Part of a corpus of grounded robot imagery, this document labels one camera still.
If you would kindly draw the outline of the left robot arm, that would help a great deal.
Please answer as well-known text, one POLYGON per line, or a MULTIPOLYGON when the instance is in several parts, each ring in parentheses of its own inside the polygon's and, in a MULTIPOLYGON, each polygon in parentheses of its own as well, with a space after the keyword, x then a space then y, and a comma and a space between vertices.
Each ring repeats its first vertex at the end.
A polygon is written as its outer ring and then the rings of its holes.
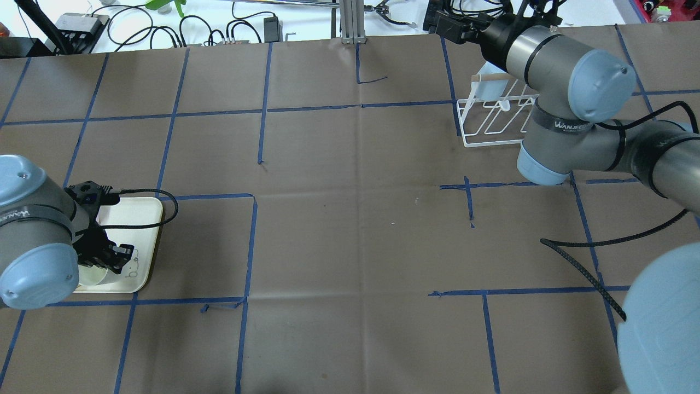
POLYGON ((119 274, 133 246, 115 244, 97 224, 119 195, 93 181, 67 188, 22 155, 1 157, 2 307, 31 310, 57 303, 79 284, 79 267, 119 274))

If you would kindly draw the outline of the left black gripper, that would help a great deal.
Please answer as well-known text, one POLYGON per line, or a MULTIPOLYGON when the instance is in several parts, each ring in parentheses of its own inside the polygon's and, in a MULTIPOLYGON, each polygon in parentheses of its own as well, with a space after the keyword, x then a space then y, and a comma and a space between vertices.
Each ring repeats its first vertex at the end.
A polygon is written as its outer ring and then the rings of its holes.
POLYGON ((127 260, 131 260, 135 247, 119 244, 108 239, 105 230, 90 230, 73 242, 80 266, 98 266, 116 275, 121 275, 127 260))

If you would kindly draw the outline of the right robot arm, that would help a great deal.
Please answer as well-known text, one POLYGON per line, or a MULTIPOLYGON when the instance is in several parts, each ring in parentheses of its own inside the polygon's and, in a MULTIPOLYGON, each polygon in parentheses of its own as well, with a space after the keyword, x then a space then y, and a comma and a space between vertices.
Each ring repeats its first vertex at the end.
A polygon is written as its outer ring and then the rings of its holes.
POLYGON ((562 184, 574 170, 627 172, 664 199, 682 206, 672 219, 640 234, 575 244, 541 239, 570 262, 622 319, 617 352, 630 393, 698 392, 698 244, 655 259, 618 304, 600 280, 565 249, 641 239, 698 214, 698 123, 683 101, 630 123, 614 119, 632 96, 632 65, 552 31, 562 20, 555 1, 510 2, 464 12, 440 1, 425 29, 450 42, 477 43, 483 58, 538 92, 517 168, 529 181, 562 184))

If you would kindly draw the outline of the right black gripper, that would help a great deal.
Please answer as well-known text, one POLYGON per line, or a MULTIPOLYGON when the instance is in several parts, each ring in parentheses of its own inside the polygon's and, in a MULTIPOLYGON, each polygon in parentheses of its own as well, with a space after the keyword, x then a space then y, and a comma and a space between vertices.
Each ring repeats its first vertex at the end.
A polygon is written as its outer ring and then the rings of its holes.
POLYGON ((512 10, 481 10, 467 13, 438 10, 435 13, 435 33, 453 43, 469 42, 482 47, 496 47, 500 40, 507 40, 507 30, 514 19, 512 10))

